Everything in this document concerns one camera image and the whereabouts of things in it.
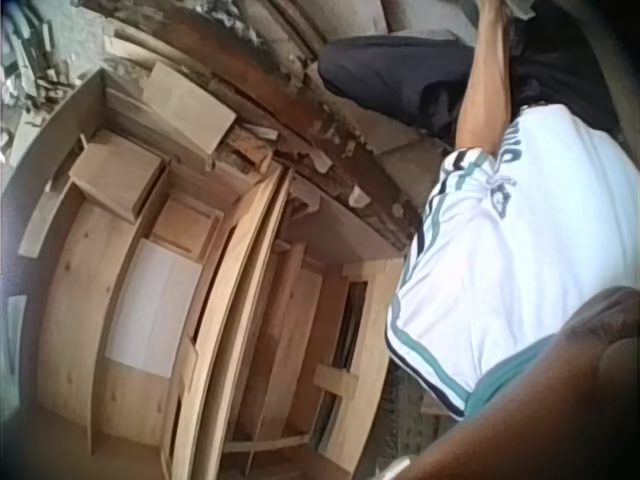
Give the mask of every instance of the green stripe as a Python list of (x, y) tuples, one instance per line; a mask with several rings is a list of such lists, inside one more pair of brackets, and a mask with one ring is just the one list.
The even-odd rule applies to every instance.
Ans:
[(516, 377), (529, 370), (547, 349), (554, 335), (542, 338), (498, 363), (482, 376), (464, 409), (464, 418), (473, 418)]
[[(488, 155), (485, 152), (480, 152), (478, 158), (476, 158), (475, 161), (471, 165), (469, 165), (460, 175), (460, 178), (456, 182), (455, 191), (459, 191), (463, 187), (467, 178), (469, 178), (477, 168), (480, 168), (487, 160), (487, 158)], [(438, 199), (438, 204), (436, 205), (436, 208), (433, 211), (433, 215), (431, 216), (431, 241), (429, 242), (427, 248), (425, 248), (424, 252), (418, 258), (416, 258), (416, 262), (413, 268), (407, 268), (408, 265), (405, 265), (405, 272), (402, 275), (403, 278), (400, 283), (400, 288), (402, 288), (411, 279), (411, 277), (413, 276), (413, 272), (420, 263), (420, 259), (424, 255), (426, 255), (427, 252), (429, 252), (429, 250), (433, 247), (433, 245), (436, 243), (436, 240), (438, 239), (438, 236), (440, 234), (440, 213), (442, 211), (446, 196), (447, 195), (445, 191)], [(429, 365), (438, 379), (443, 383), (443, 385), (445, 385), (449, 390), (455, 393), (463, 402), (466, 403), (467, 399), (469, 398), (469, 392), (462, 385), (456, 382), (455, 379), (452, 378), (444, 370), (444, 368), (442, 368), (442, 365), (440, 365), (436, 357), (434, 357), (433, 354), (429, 350), (427, 350), (424, 345), (414, 340), (407, 332), (398, 327), (397, 321), (400, 315), (399, 312), (397, 313), (398, 314), (394, 314), (392, 316), (390, 325), (391, 331), (396, 336), (398, 341), (400, 341), (400, 343), (402, 343), (409, 350), (413, 351), (422, 359), (422, 361)]]

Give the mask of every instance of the floor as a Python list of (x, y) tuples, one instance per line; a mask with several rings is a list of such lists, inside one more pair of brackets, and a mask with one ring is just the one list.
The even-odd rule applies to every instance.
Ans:
[[(390, 32), (447, 28), (472, 44), (475, 41), (474, 28), (456, 6), (456, 1), (382, 0), (382, 5)], [(631, 138), (631, 148), (638, 152), (640, 140), (636, 127), (640, 125), (640, 104), (628, 99), (640, 98), (640, 83), (629, 68), (611, 54), (615, 49), (611, 35), (597, 18), (590, 15), (581, 1), (557, 1), (566, 4), (583, 22), (596, 53), (602, 58), (605, 76), (613, 87), (614, 102), (623, 126), (626, 125), (625, 132)], [(56, 54), (58, 59), (69, 61), (72, 75), (77, 76), (102, 62), (105, 23), (98, 15), (71, 7), (69, 0), (32, 0), (32, 3), (44, 19), (51, 21)], [(396, 152), (395, 157), (383, 161), (383, 164), (405, 191), (413, 192), (412, 197), (419, 203), (435, 183), (439, 165), (437, 158), (436, 161), (421, 161), (424, 157), (419, 146), (416, 148), (414, 145), (413, 151), (411, 156)], [(421, 414), (422, 394), (420, 385), (409, 375), (394, 365), (390, 367), (379, 414), (356, 478), (371, 478), (378, 469), (386, 467), (398, 456), (420, 453), (455, 425), (447, 417)]]

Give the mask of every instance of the wooden cabinet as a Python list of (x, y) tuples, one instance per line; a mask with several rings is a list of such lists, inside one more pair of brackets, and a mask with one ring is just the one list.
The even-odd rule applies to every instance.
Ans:
[[(400, 252), (259, 141), (243, 153), (260, 152), (255, 165), (225, 161), (246, 145), (231, 128), (211, 157), (98, 70), (18, 165), (2, 197), (2, 300), (26, 296), (18, 425), (40, 468), (172, 480), (355, 471), (389, 361)], [(109, 189), (74, 167), (39, 211), (81, 138), (79, 161), (115, 142), (160, 165), (120, 184), (130, 164), (92, 158), (90, 173), (111, 169)]]

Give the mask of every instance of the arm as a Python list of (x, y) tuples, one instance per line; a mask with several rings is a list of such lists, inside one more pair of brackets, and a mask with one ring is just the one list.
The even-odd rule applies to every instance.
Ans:
[(480, 0), (478, 43), (456, 129), (456, 149), (495, 154), (511, 119), (507, 21), (503, 0)]
[(589, 300), (528, 374), (398, 480), (592, 478), (636, 435), (638, 299), (614, 288)]

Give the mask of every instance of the white t-shirt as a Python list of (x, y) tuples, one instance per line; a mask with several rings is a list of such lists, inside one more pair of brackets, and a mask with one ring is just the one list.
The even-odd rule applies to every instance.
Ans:
[(490, 369), (599, 291), (639, 286), (639, 179), (560, 105), (526, 109), (497, 159), (449, 155), (389, 310), (392, 356), (464, 416)]

